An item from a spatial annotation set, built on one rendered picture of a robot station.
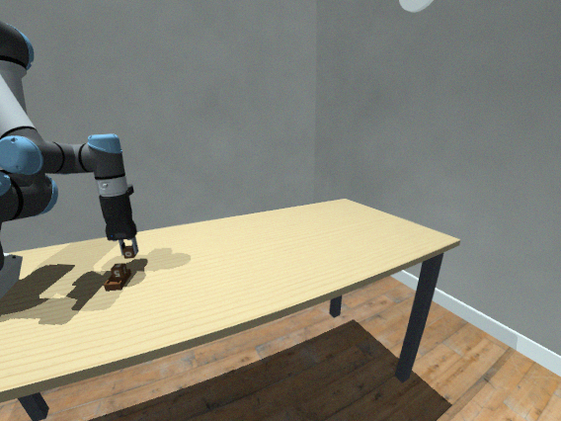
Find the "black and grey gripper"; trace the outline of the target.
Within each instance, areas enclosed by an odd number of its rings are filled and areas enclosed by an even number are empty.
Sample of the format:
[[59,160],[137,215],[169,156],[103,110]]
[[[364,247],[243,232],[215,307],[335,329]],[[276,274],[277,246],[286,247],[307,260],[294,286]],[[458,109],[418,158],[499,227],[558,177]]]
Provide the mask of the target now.
[[[131,240],[133,253],[138,253],[136,225],[132,220],[129,196],[134,193],[132,184],[126,177],[111,180],[96,180],[103,217],[106,222],[108,240],[119,241],[123,255],[124,239]],[[128,194],[129,193],[129,194]]]

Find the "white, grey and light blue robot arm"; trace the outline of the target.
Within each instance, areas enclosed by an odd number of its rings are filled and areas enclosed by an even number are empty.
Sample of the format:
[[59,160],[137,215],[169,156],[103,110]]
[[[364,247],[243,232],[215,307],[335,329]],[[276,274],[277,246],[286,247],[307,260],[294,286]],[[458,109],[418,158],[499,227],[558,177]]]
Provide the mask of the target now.
[[90,135],[86,144],[41,138],[28,118],[22,84],[33,61],[29,39],[0,20],[0,230],[4,221],[38,216],[53,208],[58,189],[45,173],[94,172],[96,180],[125,176],[115,134]]

